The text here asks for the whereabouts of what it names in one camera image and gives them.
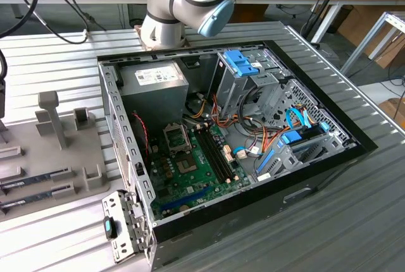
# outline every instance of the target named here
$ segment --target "expansion slot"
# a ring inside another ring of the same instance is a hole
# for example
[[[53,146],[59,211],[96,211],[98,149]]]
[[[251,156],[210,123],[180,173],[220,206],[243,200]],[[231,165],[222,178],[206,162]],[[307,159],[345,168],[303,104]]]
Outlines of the expansion slot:
[[[177,199],[176,201],[172,201],[167,204],[163,204],[161,206],[161,210],[164,211],[167,209],[173,209],[174,207],[180,207],[181,205],[186,204],[190,201],[195,201],[198,198],[204,197],[207,194],[207,192],[209,192],[211,189],[212,187],[206,187],[200,192],[185,196],[183,198]]]
[[[214,170],[219,183],[224,183],[227,179],[233,178],[232,171],[214,143],[212,135],[207,130],[199,130],[196,132],[196,139],[207,157],[209,165]]]
[[[52,179],[52,175],[58,175],[60,173],[67,172],[69,170],[70,170],[69,168],[64,168],[64,169],[52,171],[52,172],[37,175],[37,176],[14,180],[12,182],[5,182],[5,183],[0,184],[0,190],[2,190],[3,192],[6,192],[7,190],[25,187],[25,186],[31,185],[33,183],[45,182],[46,180]]]
[[[63,185],[61,187],[56,187],[54,189],[48,190],[48,191],[43,191],[34,195],[30,195],[30,196],[26,196],[20,199],[15,199],[13,201],[8,201],[8,202],[2,202],[0,203],[0,211],[2,212],[7,212],[8,210],[10,210],[12,207],[18,207],[18,206],[22,206],[24,204],[29,204],[31,202],[35,202],[35,201],[41,201],[43,199],[47,199],[52,197],[53,193],[55,192],[59,192],[62,190],[67,190],[70,189],[71,185],[67,184],[67,185]]]

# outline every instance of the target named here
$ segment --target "yellow wire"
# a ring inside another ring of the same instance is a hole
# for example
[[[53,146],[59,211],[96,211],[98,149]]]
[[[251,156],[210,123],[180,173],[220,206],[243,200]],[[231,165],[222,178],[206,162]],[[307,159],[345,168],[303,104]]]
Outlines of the yellow wire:
[[[195,118],[200,117],[200,116],[203,114],[205,102],[206,102],[206,100],[203,100],[201,109],[199,110],[199,112],[198,112],[197,114],[195,114],[194,116],[191,116],[191,118],[194,118],[194,119],[195,119]]]

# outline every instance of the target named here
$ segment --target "blue latch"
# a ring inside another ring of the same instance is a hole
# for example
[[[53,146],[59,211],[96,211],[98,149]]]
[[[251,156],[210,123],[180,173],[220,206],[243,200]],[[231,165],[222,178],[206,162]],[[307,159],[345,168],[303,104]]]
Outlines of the blue latch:
[[[106,221],[106,231],[110,231],[111,230],[111,222],[110,220]]]
[[[321,128],[325,131],[325,132],[327,132],[327,131],[329,131],[329,129],[330,129],[330,127],[329,127],[329,124],[327,124],[326,122],[321,122]]]
[[[254,68],[239,50],[226,51],[223,55],[240,77],[257,75],[259,73],[259,70]]]
[[[290,144],[291,142],[301,140],[302,137],[298,134],[297,131],[285,132],[281,139],[285,142],[285,144]]]

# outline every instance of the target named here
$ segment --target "motherboard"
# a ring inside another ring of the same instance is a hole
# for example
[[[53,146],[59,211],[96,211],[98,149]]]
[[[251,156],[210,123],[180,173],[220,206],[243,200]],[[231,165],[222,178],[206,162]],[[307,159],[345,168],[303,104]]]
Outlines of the motherboard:
[[[207,124],[182,129],[165,131],[151,141],[150,178],[156,191],[152,209],[159,219],[250,185],[220,128]],[[172,146],[185,151],[173,154]]]

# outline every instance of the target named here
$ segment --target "red wire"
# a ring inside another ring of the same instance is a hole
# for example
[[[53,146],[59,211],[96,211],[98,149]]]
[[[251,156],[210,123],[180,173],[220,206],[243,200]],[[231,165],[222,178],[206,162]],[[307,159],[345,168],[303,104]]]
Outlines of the red wire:
[[[138,115],[136,115],[135,113],[132,113],[132,114],[140,121],[140,124],[142,125],[142,128],[144,129],[145,141],[146,141],[146,159],[147,159],[147,157],[148,157],[148,155],[149,155],[149,151],[148,151],[149,140],[148,140],[148,138],[147,138],[146,126],[145,126],[145,123],[143,122],[143,120],[142,120]]]

